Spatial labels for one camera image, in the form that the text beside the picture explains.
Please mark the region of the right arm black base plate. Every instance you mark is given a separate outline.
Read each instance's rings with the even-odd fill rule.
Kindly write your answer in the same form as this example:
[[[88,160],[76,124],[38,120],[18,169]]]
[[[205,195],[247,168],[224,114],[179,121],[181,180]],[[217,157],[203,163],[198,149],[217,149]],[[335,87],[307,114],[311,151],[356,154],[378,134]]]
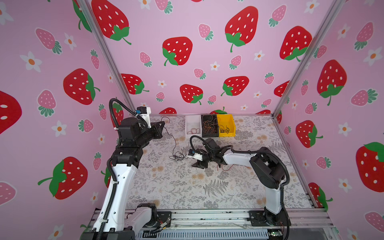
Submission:
[[[247,221],[251,222],[253,227],[290,227],[292,225],[284,209],[277,215],[267,209],[262,211],[249,211]]]

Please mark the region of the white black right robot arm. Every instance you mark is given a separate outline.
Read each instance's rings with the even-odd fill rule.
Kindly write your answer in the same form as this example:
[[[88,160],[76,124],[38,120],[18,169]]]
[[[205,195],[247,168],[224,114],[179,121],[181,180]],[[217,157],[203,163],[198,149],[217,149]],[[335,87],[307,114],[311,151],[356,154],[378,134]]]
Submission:
[[[262,147],[255,151],[234,150],[232,145],[220,147],[212,138],[190,137],[188,157],[196,159],[193,167],[206,169],[210,162],[239,165],[253,169],[266,191],[266,205],[261,211],[249,211],[253,227],[286,227],[291,221],[284,204],[284,187],[290,183],[289,172],[282,160]]]

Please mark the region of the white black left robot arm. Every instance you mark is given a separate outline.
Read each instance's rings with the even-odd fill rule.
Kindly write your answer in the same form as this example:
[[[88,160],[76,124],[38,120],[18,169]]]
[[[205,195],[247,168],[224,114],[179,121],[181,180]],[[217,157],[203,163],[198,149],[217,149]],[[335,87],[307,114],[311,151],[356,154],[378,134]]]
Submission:
[[[119,136],[116,149],[107,161],[107,169],[111,174],[110,185],[96,222],[84,231],[82,240],[134,240],[146,224],[155,224],[158,220],[155,204],[142,204],[128,216],[125,211],[128,192],[138,171],[143,149],[151,140],[162,138],[165,122],[152,123],[151,109],[138,107],[135,111],[128,110],[132,116],[118,123],[114,104],[127,109],[118,99],[110,99],[110,113]]]

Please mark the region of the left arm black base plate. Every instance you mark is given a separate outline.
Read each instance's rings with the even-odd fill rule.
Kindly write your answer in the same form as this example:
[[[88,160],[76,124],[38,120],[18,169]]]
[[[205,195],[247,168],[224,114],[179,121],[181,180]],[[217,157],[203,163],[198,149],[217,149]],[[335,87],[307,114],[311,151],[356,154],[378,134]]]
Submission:
[[[172,212],[170,211],[160,211],[156,213],[156,216],[153,217],[148,223],[143,225],[143,229],[157,229],[160,226],[163,228],[169,228],[172,223]]]

